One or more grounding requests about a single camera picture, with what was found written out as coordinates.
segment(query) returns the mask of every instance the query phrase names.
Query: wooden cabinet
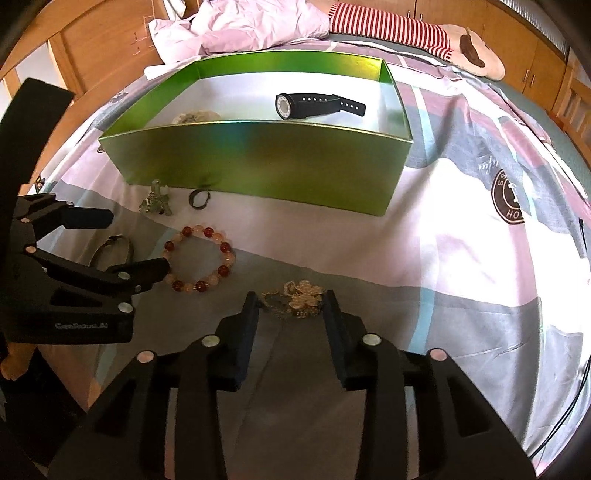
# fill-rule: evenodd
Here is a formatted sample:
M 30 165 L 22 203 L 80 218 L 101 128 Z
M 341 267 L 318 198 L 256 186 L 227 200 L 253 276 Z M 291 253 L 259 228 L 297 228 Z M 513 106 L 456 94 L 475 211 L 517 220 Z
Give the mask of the wooden cabinet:
M 489 2 L 486 0 L 417 0 L 417 20 L 435 25 L 468 27 L 482 36 Z
M 508 13 L 488 4 L 482 40 L 505 65 L 503 81 L 523 92 L 534 61 L 538 37 Z
M 397 15 L 412 18 L 414 16 L 415 0 L 346 0 L 347 3 L 376 8 Z
M 523 94 L 544 110 L 552 110 L 565 70 L 562 59 L 544 41 L 538 40 Z

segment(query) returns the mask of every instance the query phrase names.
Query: jewelry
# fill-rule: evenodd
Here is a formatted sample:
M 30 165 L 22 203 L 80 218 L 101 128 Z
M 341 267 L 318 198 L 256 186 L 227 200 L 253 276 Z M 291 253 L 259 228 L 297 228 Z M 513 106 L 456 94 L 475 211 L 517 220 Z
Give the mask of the jewelry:
M 261 294 L 262 304 L 280 319 L 288 316 L 306 318 L 318 315 L 322 308 L 322 287 L 314 286 L 308 280 L 298 284 L 289 281 L 283 285 L 283 293 L 270 291 Z
M 173 125 L 214 122 L 221 119 L 222 117 L 216 112 L 212 112 L 211 110 L 199 110 L 197 112 L 181 113 L 173 119 Z
M 186 283 L 182 280 L 179 280 L 176 275 L 171 271 L 166 277 L 164 277 L 164 281 L 172 286 L 175 291 L 184 291 L 186 293 L 191 293 L 193 291 L 204 292 L 209 287 L 216 286 L 221 278 L 225 278 L 230 274 L 230 269 L 232 268 L 234 262 L 236 261 L 236 255 L 232 252 L 232 246 L 227 242 L 224 236 L 221 233 L 217 233 L 211 227 L 203 227 L 202 225 L 195 225 L 194 227 L 186 226 L 184 227 L 179 233 L 177 233 L 174 237 L 172 237 L 168 242 L 164 244 L 164 252 L 162 256 L 166 260 L 170 260 L 170 254 L 174 251 L 174 249 L 178 246 L 178 244 L 185 238 L 190 236 L 204 236 L 205 238 L 211 239 L 213 242 L 217 243 L 220 246 L 220 251 L 223 254 L 224 260 L 223 264 L 220 265 L 217 270 L 212 272 L 207 277 L 203 277 L 196 283 Z
M 147 198 L 139 206 L 139 211 L 143 213 L 159 213 L 162 215 L 172 215 L 168 206 L 168 195 L 163 195 L 160 186 L 160 180 L 152 182 L 152 188 Z
M 207 199 L 205 200 L 205 203 L 203 205 L 199 205 L 196 206 L 193 202 L 195 201 L 195 197 L 200 194 L 201 192 L 207 192 Z M 189 194 L 189 205 L 191 207 L 193 207 L 195 210 L 203 210 L 206 206 L 207 203 L 209 202 L 209 199 L 212 197 L 211 192 L 209 192 L 209 190 L 206 189 L 197 189 L 197 190 L 193 190 L 190 194 Z
M 90 259 L 89 267 L 96 268 L 96 264 L 99 261 L 99 257 L 102 255 L 105 248 L 110 247 L 111 245 L 115 245 L 117 240 L 125 240 L 127 242 L 127 256 L 125 258 L 125 265 L 133 262 L 134 260 L 134 245 L 131 243 L 131 240 L 127 238 L 125 235 L 111 235 L 104 244 L 102 244 L 99 248 L 96 249 L 94 255 Z

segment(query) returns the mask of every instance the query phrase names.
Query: watch face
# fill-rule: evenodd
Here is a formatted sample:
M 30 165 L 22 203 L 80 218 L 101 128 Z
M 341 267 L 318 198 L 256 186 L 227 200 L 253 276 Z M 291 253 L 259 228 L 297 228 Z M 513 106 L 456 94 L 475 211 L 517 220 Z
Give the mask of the watch face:
M 275 110 L 283 120 L 287 120 L 291 115 L 291 105 L 284 95 L 277 95 L 275 99 Z

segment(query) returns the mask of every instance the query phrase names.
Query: striped fabric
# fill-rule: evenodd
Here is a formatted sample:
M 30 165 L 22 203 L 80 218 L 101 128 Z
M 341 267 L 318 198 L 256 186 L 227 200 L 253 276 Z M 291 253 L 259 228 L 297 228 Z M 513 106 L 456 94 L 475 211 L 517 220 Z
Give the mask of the striped fabric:
M 453 50 L 447 33 L 438 25 L 403 17 L 375 8 L 334 3 L 330 8 L 330 31 L 360 35 L 421 48 L 449 61 Z

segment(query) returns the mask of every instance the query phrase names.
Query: ring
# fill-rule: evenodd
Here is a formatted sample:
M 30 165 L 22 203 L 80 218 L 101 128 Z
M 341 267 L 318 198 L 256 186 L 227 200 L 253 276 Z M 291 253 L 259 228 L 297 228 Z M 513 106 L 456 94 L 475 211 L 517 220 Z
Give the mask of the ring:
M 193 201 L 195 200 L 195 197 L 200 194 L 201 192 L 207 192 L 207 199 L 205 200 L 205 203 L 203 205 L 200 206 L 195 206 L 195 204 L 193 203 Z M 203 210 L 206 206 L 207 203 L 209 202 L 209 199 L 212 197 L 212 194 L 209 192 L 209 190 L 206 189 L 197 189 L 197 190 L 193 190 L 190 194 L 189 194 L 189 205 L 191 207 L 193 207 L 195 210 Z

